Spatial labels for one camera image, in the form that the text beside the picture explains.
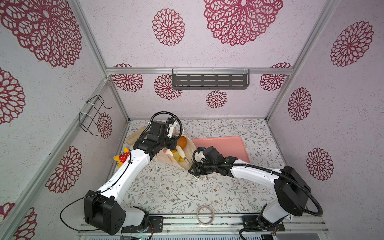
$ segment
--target yellow toy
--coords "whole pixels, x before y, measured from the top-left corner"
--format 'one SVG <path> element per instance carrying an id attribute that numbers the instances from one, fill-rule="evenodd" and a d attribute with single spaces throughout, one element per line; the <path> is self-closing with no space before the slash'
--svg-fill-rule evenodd
<path id="1" fill-rule="evenodd" d="M 124 153 L 123 154 L 120 154 L 118 156 L 114 156 L 113 157 L 113 160 L 115 161 L 118 161 L 119 162 L 119 167 L 121 167 L 123 165 L 123 163 L 125 163 L 125 161 L 129 158 L 129 155 L 131 154 L 131 152 L 128 150 L 128 148 L 124 148 Z"/>

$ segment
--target orange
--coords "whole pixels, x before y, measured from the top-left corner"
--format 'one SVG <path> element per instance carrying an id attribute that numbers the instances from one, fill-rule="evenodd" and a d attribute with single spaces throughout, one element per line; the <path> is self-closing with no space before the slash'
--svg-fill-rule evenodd
<path id="1" fill-rule="evenodd" d="M 177 145 L 179 145 L 182 149 L 184 149 L 187 146 L 187 138 L 184 136 L 181 136 L 177 141 Z"/>

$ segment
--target black metal rack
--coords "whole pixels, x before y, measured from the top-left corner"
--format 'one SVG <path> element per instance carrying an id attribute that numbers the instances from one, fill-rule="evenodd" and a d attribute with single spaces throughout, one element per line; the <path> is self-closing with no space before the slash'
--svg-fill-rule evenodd
<path id="1" fill-rule="evenodd" d="M 96 107 L 95 107 L 95 104 L 97 103 L 97 101 L 101 102 L 101 105 L 99 106 L 99 108 L 96 108 Z M 95 119 L 95 117 L 97 116 L 97 114 L 101 115 L 101 113 L 99 112 L 99 110 L 100 110 L 100 108 L 101 108 L 102 106 L 103 106 L 105 109 L 111 109 L 111 108 L 112 108 L 112 107 L 107 108 L 107 107 L 104 105 L 104 102 L 105 102 L 104 99 L 103 99 L 100 95 L 95 95 L 94 97 L 92 97 L 92 98 L 90 98 L 88 101 L 86 101 L 86 103 L 92 105 L 91 110 L 92 110 L 92 109 L 95 109 L 96 112 L 95 112 L 95 115 L 94 115 L 93 117 L 91 117 L 91 115 L 89 115 L 89 113 L 91 112 L 91 110 L 89 110 L 87 113 L 83 113 L 83 112 L 79 113 L 79 127 L 80 127 L 82 130 L 84 130 L 85 132 L 90 132 L 90 133 L 91 133 L 92 135 L 94 135 L 94 136 L 98 136 L 98 135 L 99 135 L 99 134 L 93 134 L 89 128 L 90 128 L 90 126 L 91 126 L 92 123 L 95 123 L 96 126 L 97 126 L 97 123 L 94 121 L 94 119 Z M 81 121 L 82 114 L 85 114 L 85 115 L 86 115 L 86 117 L 83 119 L 83 121 Z M 88 126 L 85 126 L 83 123 L 86 121 L 87 117 L 91 119 L 91 122 L 89 123 Z"/>
<path id="2" fill-rule="evenodd" d="M 178 90 L 189 89 L 247 89 L 249 69 L 243 74 L 177 74 L 172 69 L 172 87 Z"/>

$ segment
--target wire basket holder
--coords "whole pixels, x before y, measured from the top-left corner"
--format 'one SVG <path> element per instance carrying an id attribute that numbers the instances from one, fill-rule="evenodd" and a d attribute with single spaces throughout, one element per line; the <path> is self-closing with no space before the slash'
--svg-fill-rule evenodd
<path id="1" fill-rule="evenodd" d="M 96 108 L 95 107 L 95 104 L 96 102 L 99 101 L 101 102 L 101 105 L 99 106 L 99 108 Z M 86 103 L 92 105 L 92 108 L 87 112 L 87 113 L 84 113 L 84 112 L 80 112 L 79 113 L 79 127 L 84 130 L 85 132 L 90 132 L 93 136 L 98 136 L 99 134 L 93 134 L 91 132 L 91 130 L 89 129 L 89 127 L 91 126 L 91 124 L 94 122 L 96 124 L 96 126 L 98 126 L 98 124 L 94 121 L 95 117 L 97 116 L 97 114 L 101 115 L 101 113 L 99 112 L 100 111 L 100 108 L 103 106 L 105 109 L 111 109 L 112 107 L 110 108 L 107 108 L 105 105 L 104 105 L 104 99 L 100 96 L 100 95 L 95 95 L 94 97 L 92 97 L 91 99 L 89 99 L 88 101 L 86 101 Z M 95 115 L 92 117 L 91 115 L 89 115 L 89 112 L 92 110 L 92 109 L 95 109 L 96 110 L 96 113 Z M 85 118 L 83 119 L 83 121 L 81 121 L 81 117 L 83 116 L 83 114 L 85 114 Z M 88 126 L 85 126 L 83 123 L 85 122 L 85 120 L 88 118 L 91 119 L 91 122 L 89 123 Z"/>

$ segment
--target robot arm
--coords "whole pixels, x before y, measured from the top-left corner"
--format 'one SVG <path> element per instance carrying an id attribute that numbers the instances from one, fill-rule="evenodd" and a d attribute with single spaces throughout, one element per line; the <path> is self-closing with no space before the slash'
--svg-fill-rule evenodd
<path id="1" fill-rule="evenodd" d="M 194 156 L 201 163 L 194 161 L 188 172 L 196 177 L 216 172 L 229 177 L 244 178 L 276 191 L 277 199 L 267 204 L 258 217 L 259 226 L 268 226 L 289 214 L 302 216 L 308 196 L 297 186 L 285 181 L 284 178 L 261 170 L 262 167 L 259 167 L 261 169 L 254 168 L 254 165 L 235 157 L 224 158 L 214 147 L 199 147 Z M 311 192 L 306 182 L 292 167 L 285 166 L 284 169 L 269 170 L 295 180 L 307 192 Z"/>
<path id="2" fill-rule="evenodd" d="M 142 230 L 148 225 L 148 212 L 134 208 L 123 210 L 120 206 L 124 195 L 138 173 L 163 148 L 175 150 L 178 137 L 172 138 L 175 120 L 151 121 L 148 132 L 136 141 L 130 152 L 129 161 L 109 179 L 97 192 L 88 191 L 84 198 L 85 222 L 110 234 L 116 234 L 122 227 L 138 226 Z"/>

